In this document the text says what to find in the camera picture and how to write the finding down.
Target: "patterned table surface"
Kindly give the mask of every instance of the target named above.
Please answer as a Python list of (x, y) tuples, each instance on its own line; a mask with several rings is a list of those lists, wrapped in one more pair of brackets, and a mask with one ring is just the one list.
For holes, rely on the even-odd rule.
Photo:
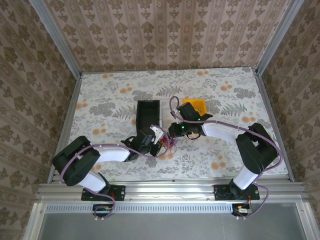
[[(242, 127), (258, 122), (275, 141), (251, 68), (237, 67), (85, 74), (69, 142), (84, 135), (92, 143), (120, 144), (135, 136), (138, 100), (160, 100), (162, 126), (168, 129), (175, 121), (169, 113), (173, 95), (180, 101), (205, 99), (207, 112), (225, 122)], [(243, 165), (237, 146), (214, 137), (180, 137), (176, 146), (165, 157), (104, 162), (93, 170), (113, 182), (234, 176)], [(283, 162), (266, 174), (287, 173)]]

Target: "floral wallpaper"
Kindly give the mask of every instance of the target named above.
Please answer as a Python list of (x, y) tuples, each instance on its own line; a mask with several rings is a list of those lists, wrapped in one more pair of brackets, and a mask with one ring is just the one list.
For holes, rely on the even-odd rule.
[(320, 1), (304, 1), (262, 77), (320, 226)]
[(75, 85), (27, 0), (0, 1), (0, 239), (22, 239)]
[(289, 0), (45, 0), (82, 72), (256, 67)]
[[(162, 126), (168, 129), (175, 122), (169, 110), (173, 95), (180, 101), (205, 99), (207, 112), (224, 122), (242, 127), (260, 123), (275, 140), (250, 67), (97, 73), (81, 79), (69, 142), (84, 135), (92, 143), (122, 144), (137, 134), (138, 100), (160, 100)], [(176, 147), (157, 159), (116, 160), (92, 170), (113, 182), (235, 176), (243, 166), (236, 145), (204, 136), (179, 137)], [(283, 162), (266, 174), (287, 173)]]

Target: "yellow object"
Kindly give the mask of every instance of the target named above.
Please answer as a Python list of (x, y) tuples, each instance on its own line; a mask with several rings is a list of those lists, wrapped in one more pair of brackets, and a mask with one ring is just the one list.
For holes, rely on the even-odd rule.
[(183, 99), (182, 103), (191, 103), (194, 109), (200, 114), (200, 116), (207, 113), (206, 102), (204, 99)]

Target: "metal grille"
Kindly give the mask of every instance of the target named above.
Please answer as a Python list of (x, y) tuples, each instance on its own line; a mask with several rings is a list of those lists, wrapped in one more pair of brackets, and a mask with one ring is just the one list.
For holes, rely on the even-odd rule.
[[(61, 213), (92, 213), (92, 203), (51, 203), (46, 207), (47, 214)], [(229, 203), (211, 204), (156, 204), (156, 203), (118, 203), (114, 209), (115, 213), (146, 213), (146, 214), (213, 214), (232, 213), (232, 205)]]

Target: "wall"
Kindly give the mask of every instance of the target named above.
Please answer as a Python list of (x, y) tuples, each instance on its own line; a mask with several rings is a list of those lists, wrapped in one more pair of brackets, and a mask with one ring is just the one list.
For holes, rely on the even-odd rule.
[(0, 239), (20, 239), (75, 79), (27, 0), (0, 1)]
[(256, 67), (289, 0), (45, 0), (83, 72)]
[(298, 181), (320, 224), (320, 1), (305, 0), (262, 75)]

